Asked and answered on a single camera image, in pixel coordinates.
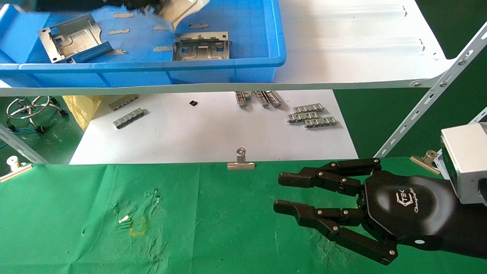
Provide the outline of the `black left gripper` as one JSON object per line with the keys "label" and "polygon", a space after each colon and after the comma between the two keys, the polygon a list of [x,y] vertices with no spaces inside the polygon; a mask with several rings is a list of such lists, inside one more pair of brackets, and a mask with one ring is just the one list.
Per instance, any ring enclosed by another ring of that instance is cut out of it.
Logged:
{"label": "black left gripper", "polygon": [[[159,0],[128,0],[128,10],[143,10],[154,8],[160,4]],[[124,5],[123,0],[37,0],[36,11],[38,12],[85,12],[92,11],[105,6],[120,7]]]}

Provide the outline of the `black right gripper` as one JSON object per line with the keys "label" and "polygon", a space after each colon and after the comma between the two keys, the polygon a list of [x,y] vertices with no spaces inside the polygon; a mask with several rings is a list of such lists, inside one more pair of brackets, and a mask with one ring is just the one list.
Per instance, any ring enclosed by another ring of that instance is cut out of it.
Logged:
{"label": "black right gripper", "polygon": [[[357,176],[372,175],[364,180]],[[362,209],[315,208],[277,200],[274,212],[293,216],[299,226],[352,252],[390,265],[397,244],[485,259],[486,206],[461,204],[450,182],[425,176],[400,176],[382,170],[378,158],[341,160],[299,173],[280,173],[281,186],[318,187],[355,197],[363,189]],[[363,228],[378,241],[348,229]]]}

